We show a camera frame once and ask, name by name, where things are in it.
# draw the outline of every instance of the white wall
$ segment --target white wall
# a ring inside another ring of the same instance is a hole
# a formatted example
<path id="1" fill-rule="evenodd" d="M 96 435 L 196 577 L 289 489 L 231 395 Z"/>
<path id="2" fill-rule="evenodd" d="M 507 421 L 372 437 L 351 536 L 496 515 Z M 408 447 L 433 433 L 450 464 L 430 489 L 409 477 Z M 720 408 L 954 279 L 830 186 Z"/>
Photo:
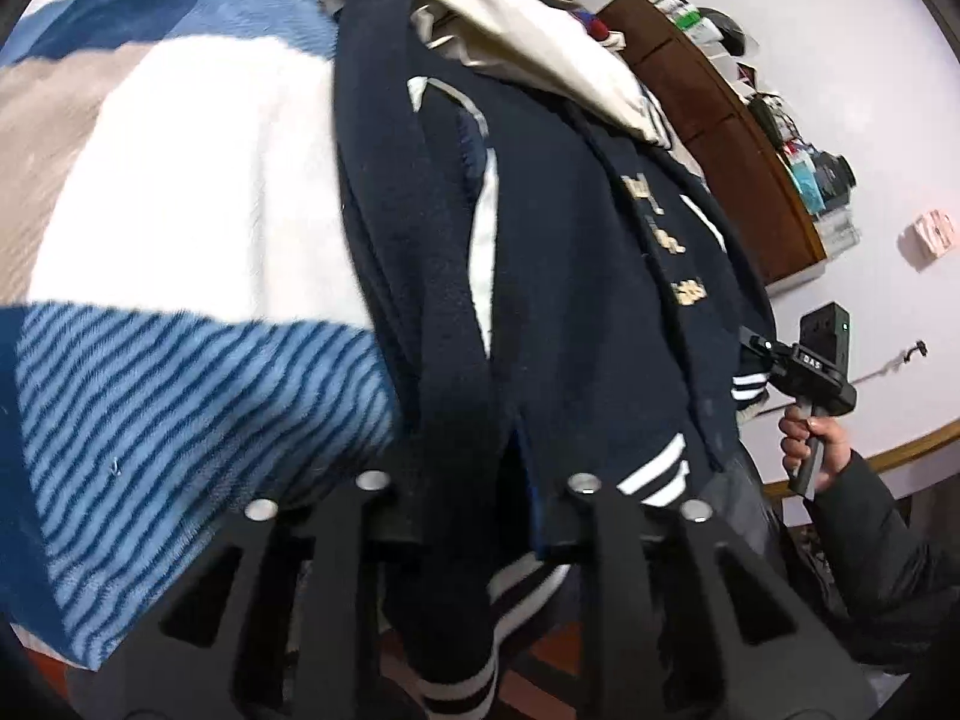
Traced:
<path id="1" fill-rule="evenodd" d="M 597 9 L 609 0 L 584 0 Z M 960 221 L 960 63 L 921 0 L 690 0 L 722 10 L 760 43 L 765 83 L 819 148 L 848 157 L 858 247 L 774 302 L 783 341 L 829 300 L 851 313 L 851 379 L 923 338 L 926 360 L 865 383 L 846 422 L 870 455 L 960 416 L 960 251 L 923 272 L 896 239 L 924 210 Z M 744 440 L 767 481 L 779 467 L 776 417 Z"/>

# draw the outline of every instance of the hand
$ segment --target hand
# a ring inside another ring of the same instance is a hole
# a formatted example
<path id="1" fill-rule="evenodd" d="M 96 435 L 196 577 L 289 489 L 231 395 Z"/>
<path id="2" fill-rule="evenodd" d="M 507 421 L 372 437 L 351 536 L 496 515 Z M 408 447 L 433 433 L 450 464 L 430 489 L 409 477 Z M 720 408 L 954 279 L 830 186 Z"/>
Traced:
<path id="1" fill-rule="evenodd" d="M 824 442 L 824 464 L 817 474 L 814 488 L 822 493 L 836 479 L 837 474 L 846 469 L 850 462 L 850 440 L 847 431 L 832 416 L 812 416 L 803 419 L 797 406 L 790 406 L 779 422 L 779 429 L 786 438 L 781 441 L 784 450 L 784 468 L 793 476 L 800 467 L 800 461 L 806 460 L 810 449 L 806 440 L 813 433 Z"/>

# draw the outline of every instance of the navy varsity jacket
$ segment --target navy varsity jacket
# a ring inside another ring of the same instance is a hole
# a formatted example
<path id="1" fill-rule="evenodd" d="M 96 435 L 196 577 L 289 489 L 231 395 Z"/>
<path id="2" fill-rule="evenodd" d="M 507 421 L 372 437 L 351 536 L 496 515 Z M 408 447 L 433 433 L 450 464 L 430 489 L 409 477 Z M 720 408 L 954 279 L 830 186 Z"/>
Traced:
<path id="1" fill-rule="evenodd" d="M 344 228 L 403 415 L 429 559 L 385 611 L 431 714 L 480 718 L 568 574 L 536 551 L 573 473 L 675 505 L 738 450 L 776 335 L 736 231 L 667 152 L 434 55 L 412 0 L 347 0 Z"/>

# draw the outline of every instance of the wooden shelf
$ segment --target wooden shelf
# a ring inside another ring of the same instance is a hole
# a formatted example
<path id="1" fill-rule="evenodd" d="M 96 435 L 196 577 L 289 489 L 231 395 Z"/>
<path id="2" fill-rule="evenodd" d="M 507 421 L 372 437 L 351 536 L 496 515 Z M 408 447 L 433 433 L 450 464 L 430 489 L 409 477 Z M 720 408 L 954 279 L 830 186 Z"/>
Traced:
<path id="1" fill-rule="evenodd" d="M 598 15 L 626 37 L 624 61 L 700 163 L 764 282 L 826 260 L 784 163 L 703 52 L 651 1 L 613 0 Z"/>

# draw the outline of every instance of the blue striped blanket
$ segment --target blue striped blanket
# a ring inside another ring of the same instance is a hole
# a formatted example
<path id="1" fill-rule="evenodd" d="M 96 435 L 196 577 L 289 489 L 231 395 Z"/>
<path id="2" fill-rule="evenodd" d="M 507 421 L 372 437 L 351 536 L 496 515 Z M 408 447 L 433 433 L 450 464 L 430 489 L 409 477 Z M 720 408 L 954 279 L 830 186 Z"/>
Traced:
<path id="1" fill-rule="evenodd" d="M 316 0 L 33 0 L 0 49 L 0 605 L 77 664 L 390 440 L 335 45 Z"/>

